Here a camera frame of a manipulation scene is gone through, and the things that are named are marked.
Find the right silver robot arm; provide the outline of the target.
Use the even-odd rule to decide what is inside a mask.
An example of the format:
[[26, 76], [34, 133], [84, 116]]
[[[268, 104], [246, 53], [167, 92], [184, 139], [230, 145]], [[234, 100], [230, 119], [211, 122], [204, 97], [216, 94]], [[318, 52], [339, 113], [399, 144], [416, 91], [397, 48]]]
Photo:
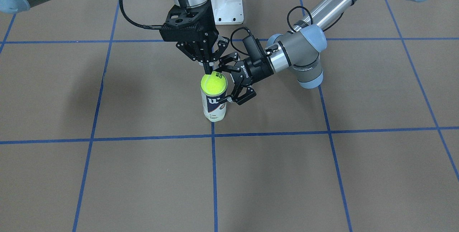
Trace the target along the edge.
[[[1, 0], [1, 12], [21, 13], [51, 0]], [[174, 42], [190, 60], [200, 63], [207, 75], [215, 65], [223, 65], [222, 55], [228, 38], [220, 36], [211, 0], [173, 0], [163, 24], [141, 24], [125, 12], [124, 0], [118, 0], [121, 14], [133, 26], [157, 30], [163, 41]]]

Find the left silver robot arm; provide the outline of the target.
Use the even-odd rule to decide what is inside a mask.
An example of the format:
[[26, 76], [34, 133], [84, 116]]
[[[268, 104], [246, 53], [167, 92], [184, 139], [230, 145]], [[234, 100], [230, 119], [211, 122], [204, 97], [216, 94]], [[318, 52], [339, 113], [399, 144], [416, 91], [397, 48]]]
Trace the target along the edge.
[[[235, 84], [231, 93], [218, 99], [220, 104], [243, 104], [256, 96], [252, 88], [257, 83], [284, 69], [292, 69], [301, 87], [312, 89], [323, 80], [320, 53], [327, 47], [325, 31], [340, 19], [346, 9], [358, 0], [323, 0], [307, 16], [289, 25], [285, 34], [271, 36], [266, 46], [261, 46], [247, 27], [243, 39], [246, 59], [236, 51], [219, 61], [217, 72], [229, 72]], [[409, 0], [423, 2], [426, 0]]]

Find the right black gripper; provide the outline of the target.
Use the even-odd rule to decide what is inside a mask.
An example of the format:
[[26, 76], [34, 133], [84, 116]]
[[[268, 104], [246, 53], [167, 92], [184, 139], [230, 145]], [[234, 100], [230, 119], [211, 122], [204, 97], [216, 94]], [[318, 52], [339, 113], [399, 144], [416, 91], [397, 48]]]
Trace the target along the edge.
[[176, 47], [182, 51], [190, 60], [202, 64], [206, 75], [210, 75], [213, 68], [212, 63], [218, 61], [228, 48], [230, 39], [228, 37], [212, 38], [212, 46], [205, 40], [192, 42], [177, 42]]

